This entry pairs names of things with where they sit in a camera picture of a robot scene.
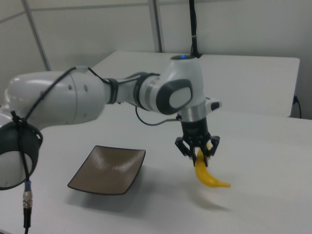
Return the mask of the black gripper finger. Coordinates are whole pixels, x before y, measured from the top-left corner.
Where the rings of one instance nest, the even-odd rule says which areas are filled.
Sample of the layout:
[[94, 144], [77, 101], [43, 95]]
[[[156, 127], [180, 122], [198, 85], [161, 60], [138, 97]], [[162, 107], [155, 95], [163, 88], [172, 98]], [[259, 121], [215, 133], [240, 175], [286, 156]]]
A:
[[219, 142], [220, 142], [220, 137], [219, 136], [210, 136], [209, 141], [212, 144], [212, 147], [210, 149], [208, 149], [209, 144], [207, 143], [206, 152], [205, 152], [205, 166], [206, 167], [208, 167], [208, 159], [211, 156], [215, 155], [215, 152], [216, 152], [217, 147], [218, 147]]
[[180, 150], [180, 152], [184, 156], [188, 156], [192, 162], [193, 166], [195, 166], [195, 161], [196, 161], [196, 155], [195, 155], [195, 149], [193, 146], [190, 146], [189, 148], [183, 143], [183, 138], [182, 137], [177, 137], [175, 140], [175, 145], [176, 147]]

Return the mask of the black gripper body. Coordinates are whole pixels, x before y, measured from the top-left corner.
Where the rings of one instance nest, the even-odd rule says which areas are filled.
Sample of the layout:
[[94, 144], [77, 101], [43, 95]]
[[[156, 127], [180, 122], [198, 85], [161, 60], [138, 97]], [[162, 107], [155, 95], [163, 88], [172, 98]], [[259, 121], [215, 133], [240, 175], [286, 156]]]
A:
[[205, 151], [211, 136], [208, 131], [206, 117], [194, 122], [182, 121], [181, 127], [183, 131], [183, 141], [185, 141], [192, 148], [198, 147]]

